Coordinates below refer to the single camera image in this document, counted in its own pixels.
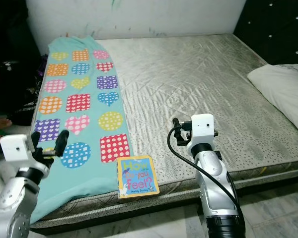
pillow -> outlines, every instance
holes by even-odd
[[[267,64],[247,77],[298,129],[298,64]]]

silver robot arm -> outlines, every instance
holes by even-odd
[[[196,180],[201,188],[200,198],[209,237],[244,238],[245,223],[237,197],[232,190],[234,185],[227,179],[229,175],[220,153],[213,150],[213,140],[218,135],[214,130],[213,115],[193,115],[191,121],[185,122],[173,119],[173,124],[174,128],[168,135],[168,146],[177,157],[197,169]],[[176,153],[171,147],[169,138],[173,130],[177,145],[186,145],[187,153],[194,158],[194,163]],[[188,140],[182,138],[182,130],[190,132],[187,134]]]
[[[54,161],[44,157],[61,156],[68,136],[68,131],[62,131],[51,152],[36,149],[40,137],[38,132],[32,134],[32,138],[26,135],[7,135],[1,138],[0,150],[6,161],[18,168],[18,173],[0,193],[0,238],[28,237],[31,214],[40,190],[38,185],[41,179],[49,175],[49,168]]]

children's book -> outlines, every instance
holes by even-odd
[[[159,194],[153,161],[149,155],[117,158],[118,198]]]

white wall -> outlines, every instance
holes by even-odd
[[[246,0],[27,0],[41,53],[58,36],[96,39],[232,33]]]

tufted headboard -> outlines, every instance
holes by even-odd
[[[298,0],[247,0],[234,35],[269,64],[298,63]]]

